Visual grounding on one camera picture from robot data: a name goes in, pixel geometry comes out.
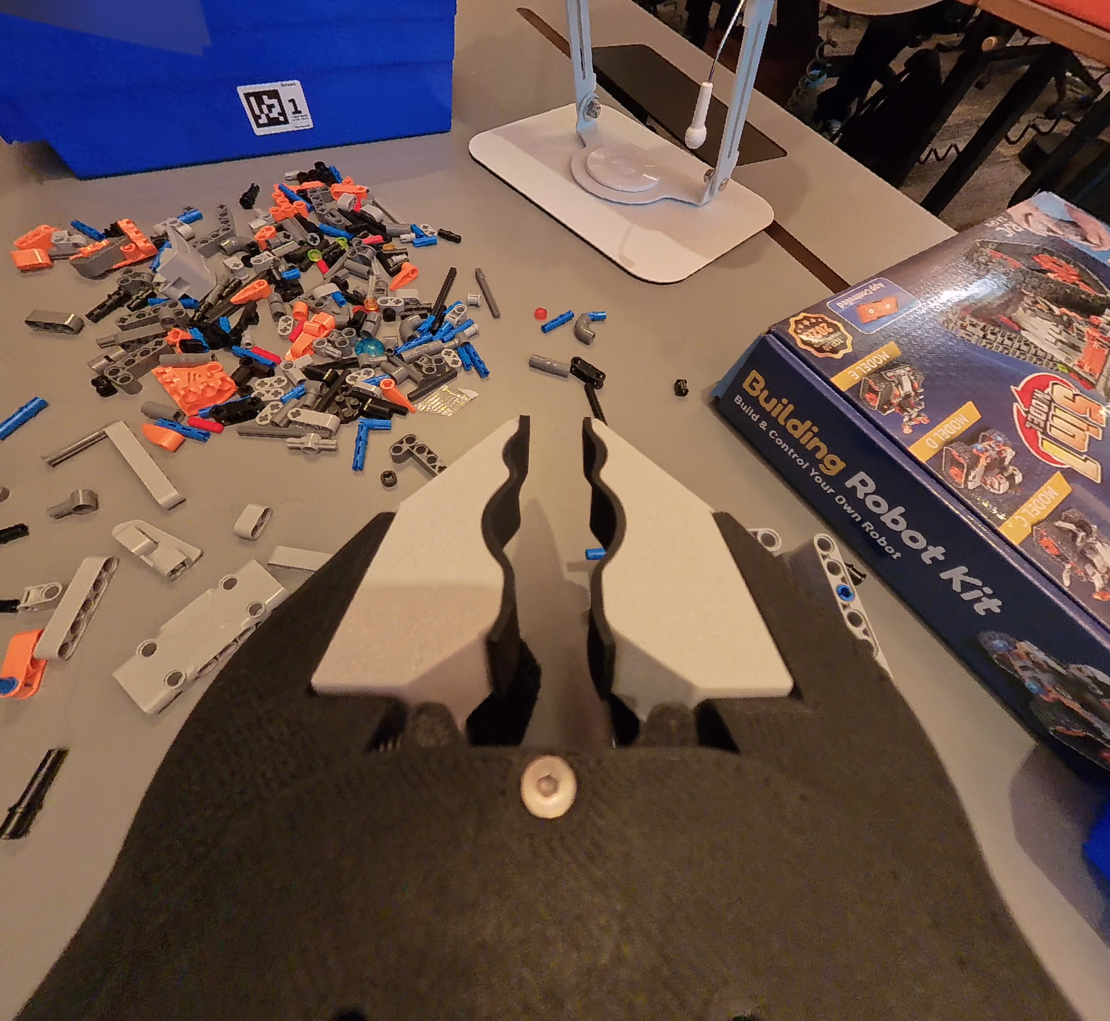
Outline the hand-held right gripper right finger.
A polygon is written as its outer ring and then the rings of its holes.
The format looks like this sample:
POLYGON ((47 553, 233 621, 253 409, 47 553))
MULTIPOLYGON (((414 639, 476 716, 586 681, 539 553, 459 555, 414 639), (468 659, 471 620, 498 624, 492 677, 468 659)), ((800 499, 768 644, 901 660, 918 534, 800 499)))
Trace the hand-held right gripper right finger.
POLYGON ((712 508, 598 419, 583 423, 591 678, 637 717, 781 697, 793 680, 712 508))

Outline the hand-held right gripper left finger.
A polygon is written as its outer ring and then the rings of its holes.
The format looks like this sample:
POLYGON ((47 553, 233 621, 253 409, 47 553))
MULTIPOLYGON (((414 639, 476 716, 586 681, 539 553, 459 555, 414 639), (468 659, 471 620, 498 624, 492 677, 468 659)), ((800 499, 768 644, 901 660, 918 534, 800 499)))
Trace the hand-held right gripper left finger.
POLYGON ((313 675, 320 694, 440 702, 458 724, 519 667, 515 577, 531 421, 507 421, 398 505, 313 675))

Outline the light grey panel piece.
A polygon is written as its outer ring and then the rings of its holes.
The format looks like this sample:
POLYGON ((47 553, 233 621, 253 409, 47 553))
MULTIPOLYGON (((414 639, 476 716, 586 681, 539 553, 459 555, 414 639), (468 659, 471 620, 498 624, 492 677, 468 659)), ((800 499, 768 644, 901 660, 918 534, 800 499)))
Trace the light grey panel piece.
POLYGON ((141 641, 114 679, 143 712, 160 712, 233 653, 286 595, 276 578, 250 560, 141 641))

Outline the pile of plastic building pieces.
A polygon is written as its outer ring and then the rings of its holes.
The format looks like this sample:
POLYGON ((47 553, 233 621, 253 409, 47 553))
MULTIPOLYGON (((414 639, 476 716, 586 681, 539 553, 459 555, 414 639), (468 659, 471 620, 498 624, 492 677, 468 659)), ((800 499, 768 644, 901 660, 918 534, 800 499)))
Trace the pile of plastic building pieces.
POLYGON ((84 320, 99 398, 151 391, 134 425, 147 446, 174 453, 235 428, 310 456, 351 428, 361 471, 371 432, 450 416, 474 398, 452 381, 491 374, 476 338, 502 311, 486 272, 438 277, 418 263, 418 251, 461 244, 316 160, 251 183, 234 205, 147 225, 41 224, 9 255, 23 276, 70 266, 101 287, 87 310, 47 310, 84 320))

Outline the blue storage bin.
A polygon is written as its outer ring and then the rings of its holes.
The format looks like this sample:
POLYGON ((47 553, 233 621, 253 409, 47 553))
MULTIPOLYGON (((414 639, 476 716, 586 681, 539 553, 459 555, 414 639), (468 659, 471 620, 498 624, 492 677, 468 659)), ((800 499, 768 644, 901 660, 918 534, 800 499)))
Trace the blue storage bin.
POLYGON ((105 176, 451 127, 456 0, 199 2, 201 55, 2 16, 2 139, 105 176))

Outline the dark grey angled beam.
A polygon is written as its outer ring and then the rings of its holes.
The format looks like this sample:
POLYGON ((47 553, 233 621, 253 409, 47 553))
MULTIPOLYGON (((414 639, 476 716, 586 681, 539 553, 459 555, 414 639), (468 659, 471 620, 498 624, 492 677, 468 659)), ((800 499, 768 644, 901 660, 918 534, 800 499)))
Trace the dark grey angled beam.
POLYGON ((435 477, 447 469, 446 462, 441 459, 437 452, 431 449, 424 439, 418 438, 411 432, 392 444, 390 454, 396 464, 404 464, 411 461, 427 473, 430 477, 435 477))

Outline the grey black robot model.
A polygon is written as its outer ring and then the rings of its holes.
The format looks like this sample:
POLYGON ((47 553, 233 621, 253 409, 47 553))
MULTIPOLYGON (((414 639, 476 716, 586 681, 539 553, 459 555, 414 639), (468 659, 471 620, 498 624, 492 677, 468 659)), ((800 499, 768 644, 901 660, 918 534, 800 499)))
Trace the grey black robot model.
POLYGON ((852 637, 862 641, 872 658, 890 675, 889 664, 881 653, 858 595, 857 587, 865 575, 846 563, 833 536, 819 530, 813 536, 813 540, 803 542, 797 548, 786 553, 783 550, 783 537, 777 530, 756 527, 748 528, 748 532, 766 550, 783 559, 795 580, 815 599, 831 611, 839 613, 852 637))

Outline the black angled axle piece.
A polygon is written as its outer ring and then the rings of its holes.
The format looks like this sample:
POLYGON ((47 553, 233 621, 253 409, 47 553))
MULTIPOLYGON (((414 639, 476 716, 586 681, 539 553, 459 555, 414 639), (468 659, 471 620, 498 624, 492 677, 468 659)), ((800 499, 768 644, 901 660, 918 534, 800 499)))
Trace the black angled axle piece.
POLYGON ((579 356, 574 356, 571 358, 571 375, 583 384, 593 418, 605 424, 606 417, 602 410, 601 400, 598 398, 598 391, 603 390, 605 384, 605 373, 591 362, 579 356))

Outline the curved grey panel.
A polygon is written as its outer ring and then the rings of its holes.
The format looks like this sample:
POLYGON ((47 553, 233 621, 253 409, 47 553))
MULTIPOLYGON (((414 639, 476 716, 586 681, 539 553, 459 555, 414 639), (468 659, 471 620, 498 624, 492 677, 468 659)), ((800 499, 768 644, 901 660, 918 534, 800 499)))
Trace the curved grey panel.
POLYGON ((203 556, 201 548, 147 520, 124 520, 113 527, 112 536, 147 567, 170 582, 180 577, 203 556))

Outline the blue robot kit box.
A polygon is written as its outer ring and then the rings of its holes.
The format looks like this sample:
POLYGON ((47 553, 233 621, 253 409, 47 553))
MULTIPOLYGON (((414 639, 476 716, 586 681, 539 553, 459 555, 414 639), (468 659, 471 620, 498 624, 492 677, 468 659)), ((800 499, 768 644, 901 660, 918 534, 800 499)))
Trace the blue robot kit box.
POLYGON ((713 394, 1089 774, 1109 760, 1108 247, 1038 193, 783 320, 713 394))

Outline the long grey angled beam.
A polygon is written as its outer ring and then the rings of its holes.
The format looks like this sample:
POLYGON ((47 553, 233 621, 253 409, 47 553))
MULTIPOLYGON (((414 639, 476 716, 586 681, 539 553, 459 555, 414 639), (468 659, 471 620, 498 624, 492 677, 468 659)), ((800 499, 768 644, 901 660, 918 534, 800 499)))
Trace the long grey angled beam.
POLYGON ((169 510, 186 501, 186 496, 181 491, 176 491, 167 474, 160 471, 154 459, 142 447, 124 421, 115 421, 105 425, 104 428, 92 431, 65 447, 42 456, 42 459, 48 466, 56 467, 63 461, 74 458, 77 454, 104 439, 110 441, 117 447, 128 466, 162 508, 169 510))

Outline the grey straight beam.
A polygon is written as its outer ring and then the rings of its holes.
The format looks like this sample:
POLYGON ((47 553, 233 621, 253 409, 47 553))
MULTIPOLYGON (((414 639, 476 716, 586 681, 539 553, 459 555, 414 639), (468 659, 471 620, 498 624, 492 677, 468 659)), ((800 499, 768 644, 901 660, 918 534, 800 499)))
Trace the grey straight beam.
POLYGON ((108 556, 91 556, 80 564, 36 644, 36 659, 71 657, 118 566, 118 559, 108 556))

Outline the small orange piece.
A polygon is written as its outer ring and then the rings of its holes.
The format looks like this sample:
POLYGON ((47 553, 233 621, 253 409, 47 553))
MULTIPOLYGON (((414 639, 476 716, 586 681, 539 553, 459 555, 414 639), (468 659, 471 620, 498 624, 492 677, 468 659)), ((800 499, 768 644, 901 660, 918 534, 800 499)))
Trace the small orange piece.
POLYGON ((46 661, 36 658, 36 645, 43 629, 18 631, 8 644, 1 667, 1 697, 28 699, 36 695, 46 673, 46 661))

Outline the blue plastic object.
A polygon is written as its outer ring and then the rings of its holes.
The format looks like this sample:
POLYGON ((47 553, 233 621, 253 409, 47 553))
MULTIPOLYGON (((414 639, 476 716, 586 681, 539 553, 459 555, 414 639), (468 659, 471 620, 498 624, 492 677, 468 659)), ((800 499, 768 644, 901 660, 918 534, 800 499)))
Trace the blue plastic object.
POLYGON ((1107 899, 1109 899, 1110 880, 1109 828, 1110 807, 1109 797, 1106 797, 1103 803, 1100 805, 1098 815, 1084 841, 1083 855, 1086 862, 1089 865, 1091 870, 1091 875, 1094 877, 1100 891, 1107 897, 1107 899))

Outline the black flat pad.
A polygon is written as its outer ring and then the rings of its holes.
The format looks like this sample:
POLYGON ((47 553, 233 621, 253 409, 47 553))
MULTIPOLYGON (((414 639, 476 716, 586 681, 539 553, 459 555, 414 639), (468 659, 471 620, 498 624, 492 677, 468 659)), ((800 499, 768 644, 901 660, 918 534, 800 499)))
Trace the black flat pad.
MULTIPOLYGON (((593 51, 596 80, 622 107, 647 123, 650 119, 675 139, 683 140, 695 109, 700 84, 650 46, 597 46, 593 51)), ((707 115, 705 145, 692 151, 702 162, 715 165, 728 103, 714 97, 707 115)), ((746 123, 741 132, 738 165, 785 156, 786 151, 758 128, 746 123)))

